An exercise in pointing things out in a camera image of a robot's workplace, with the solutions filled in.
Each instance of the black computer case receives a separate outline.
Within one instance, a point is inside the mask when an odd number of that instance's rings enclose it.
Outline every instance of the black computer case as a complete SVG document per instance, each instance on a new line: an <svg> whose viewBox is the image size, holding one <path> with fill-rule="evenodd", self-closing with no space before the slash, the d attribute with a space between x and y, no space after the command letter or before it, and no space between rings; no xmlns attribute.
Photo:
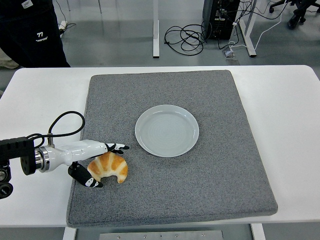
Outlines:
<svg viewBox="0 0 320 240"><path fill-rule="evenodd" d="M229 40L239 4L240 0L204 0L202 18L205 36L209 39Z"/></svg>

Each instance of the power strip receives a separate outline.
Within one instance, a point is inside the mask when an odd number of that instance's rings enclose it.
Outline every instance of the power strip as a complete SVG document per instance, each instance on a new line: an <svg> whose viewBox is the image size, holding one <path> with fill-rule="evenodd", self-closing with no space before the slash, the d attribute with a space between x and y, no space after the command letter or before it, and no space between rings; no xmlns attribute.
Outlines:
<svg viewBox="0 0 320 240"><path fill-rule="evenodd" d="M67 22L67 21L62 21L62 22L60 23L60 26L59 26L59 30L60 30L60 32L61 32L60 38L62 38L64 32L66 31L67 25L68 25L68 22Z"/></svg>

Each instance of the black cable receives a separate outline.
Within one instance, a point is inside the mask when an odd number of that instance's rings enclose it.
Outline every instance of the black cable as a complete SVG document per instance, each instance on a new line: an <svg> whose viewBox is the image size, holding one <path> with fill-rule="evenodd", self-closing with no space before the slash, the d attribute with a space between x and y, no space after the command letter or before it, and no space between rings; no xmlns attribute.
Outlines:
<svg viewBox="0 0 320 240"><path fill-rule="evenodd" d="M77 130L75 130L73 132L69 132L69 133L52 134L52 129L56 125L56 123L63 116L68 115L68 114L77 114L78 116L80 116L81 119L82 119L81 127L79 127L79 129L77 129ZM36 139L42 139L41 143L34 147L36 149L36 148L39 148L42 144L44 144L45 138L59 138L59 137L67 137L67 136L71 136L71 135L77 134L78 132L80 132L84 128L85 124L86 124L85 117L80 112L77 112L77 111L66 111L66 112L62 113L60 116L58 116L56 118L56 120L54 120L54 122L51 124L51 126L49 127L49 131L48 131L49 134L43 135L41 133L34 133L34 134L31 134L31 135L27 136L26 138L27 139L31 139L33 141L36 140Z"/></svg>
<svg viewBox="0 0 320 240"><path fill-rule="evenodd" d="M67 22L66 16L65 16L64 12L62 11L59 2L58 2L58 0L55 0L55 1L56 1L56 3L58 4L58 6L59 6L59 8L60 8L60 11L61 11L61 13L62 13L62 15L63 15L63 17L64 17L64 22L66 23L66 22ZM64 31L63 31L61 37L63 37L63 35L65 34L65 32L66 32L67 29L72 28L72 27L74 27L75 25L76 25L75 23L67 23L65 26L63 26L63 27L64 27Z"/></svg>
<svg viewBox="0 0 320 240"><path fill-rule="evenodd" d="M268 17L263 16L263 15L255 12L255 11L247 11L247 10L234 10L234 11L227 11L226 13L228 14L228 13L243 12L243 11L245 11L245 12L248 12L248 14L249 14L249 13L253 13L253 14L257 14L258 16L261 16L261 17L263 17L263 18L265 18L265 19L268 19L268 20L275 20L275 19L277 19L278 17L280 17L280 15L283 13L283 11L285 10L285 8L286 8L286 6L288 5L288 3L289 3L289 2L287 2L287 3L285 4L285 6L284 6L284 8L282 9L282 11L281 11L281 12L279 13L279 15L276 16L275 18L268 18Z"/></svg>
<svg viewBox="0 0 320 240"><path fill-rule="evenodd" d="M204 43L207 42L208 38L210 37L210 35L212 33L212 26L211 26L211 23L209 22L208 24L210 27L210 32L209 32L209 34L207 34L208 37L205 37L206 30L204 29L204 23L205 23L205 21L203 21L201 25L189 24L184 27L180 27L180 26L170 27L164 34L164 44L167 44L176 53L184 55L184 56L195 56L195 55L200 54L204 49ZM189 27L201 27L201 32L197 32L195 30L188 29ZM177 42L168 41L167 40L168 34L174 33L174 32L179 33L180 40L178 40ZM196 53L186 54L186 53L178 51L172 47L173 45L176 45L176 44L180 44L180 48L184 52L196 51L198 48L200 48L200 50L198 50L198 52L196 52ZM191 46L192 49L186 49L185 45Z"/></svg>
<svg viewBox="0 0 320 240"><path fill-rule="evenodd" d="M226 44L226 45L224 45L223 47L220 47L220 45L219 45L219 39L218 39L218 48L221 50L221 49L224 49L225 47L228 47L228 46L233 46L233 45L236 45L236 44L238 44L239 43L239 33L238 33L238 30L237 30L237 26L235 26L234 27L235 28L235 31L236 31L236 36L237 36L237 41L236 41L236 43L232 43L232 44Z"/></svg>
<svg viewBox="0 0 320 240"><path fill-rule="evenodd" d="M256 6L255 6L254 8L257 9L261 14L265 14L270 3L275 4L276 2L275 2L275 1L270 1L270 2L268 2L268 4L267 4L266 7L265 7L264 12L261 12L261 11L259 10L259 8L257 8Z"/></svg>

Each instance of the white plate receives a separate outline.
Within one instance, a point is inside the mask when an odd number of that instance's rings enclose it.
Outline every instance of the white plate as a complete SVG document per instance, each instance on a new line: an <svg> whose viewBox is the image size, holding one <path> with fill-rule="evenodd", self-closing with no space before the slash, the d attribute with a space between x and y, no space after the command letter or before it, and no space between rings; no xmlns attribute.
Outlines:
<svg viewBox="0 0 320 240"><path fill-rule="evenodd" d="M159 157L176 157L197 142L199 126L187 110L174 105L154 106L135 124L135 137L147 152Z"/></svg>

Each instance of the person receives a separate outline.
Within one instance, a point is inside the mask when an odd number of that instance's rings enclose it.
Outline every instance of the person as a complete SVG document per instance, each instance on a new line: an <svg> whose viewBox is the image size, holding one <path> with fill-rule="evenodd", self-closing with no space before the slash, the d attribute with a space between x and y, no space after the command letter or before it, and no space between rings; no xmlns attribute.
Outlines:
<svg viewBox="0 0 320 240"><path fill-rule="evenodd" d="M17 67L19 67L19 64L8 57L0 48L0 67L5 67L7 69L16 69Z"/></svg>
<svg viewBox="0 0 320 240"><path fill-rule="evenodd" d="M0 0L0 48L25 68L70 67L52 0Z"/></svg>
<svg viewBox="0 0 320 240"><path fill-rule="evenodd" d="M317 0L302 0L301 3L297 5L297 9L293 11L293 16L288 21L288 28L291 30L295 29L299 22L299 19L305 16L307 9L316 1Z"/></svg>

